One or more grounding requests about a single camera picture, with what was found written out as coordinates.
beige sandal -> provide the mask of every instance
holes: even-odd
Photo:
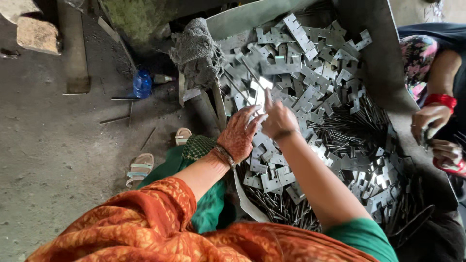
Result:
[[[181,127],[176,132],[176,136],[175,136],[176,145],[185,145],[190,136],[192,136],[191,130],[185,127]]]
[[[131,164],[131,170],[126,174],[130,179],[126,181],[126,186],[131,188],[134,181],[142,181],[154,167],[154,156],[149,153],[140,154]]]

bangle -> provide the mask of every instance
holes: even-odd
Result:
[[[432,160],[432,163],[434,164],[434,166],[442,171],[445,171],[445,172],[448,172],[448,173],[461,173],[463,171],[463,169],[465,168],[466,166],[466,162],[464,161],[464,159],[462,159],[457,167],[458,167],[458,170],[453,170],[453,169],[446,169],[446,168],[442,168],[439,166],[439,164],[437,163],[438,162],[438,159],[437,158],[434,158]]]
[[[453,109],[455,108],[457,101],[454,97],[451,97],[447,94],[431,94],[426,98],[424,106],[431,103],[440,103],[451,109],[453,113]]]
[[[234,170],[235,169],[235,166],[236,166],[236,163],[235,161],[233,160],[232,156],[230,155],[230,153],[228,153],[228,151],[223,148],[220,144],[216,144],[214,147],[213,147],[214,150],[216,150],[217,152],[219,152],[223,157],[225,157],[225,159],[228,161],[227,164],[230,165],[230,167]]]
[[[288,137],[294,132],[301,134],[301,132],[298,129],[293,129],[293,130],[280,130],[278,133],[272,138],[274,141],[278,141],[282,138]]]

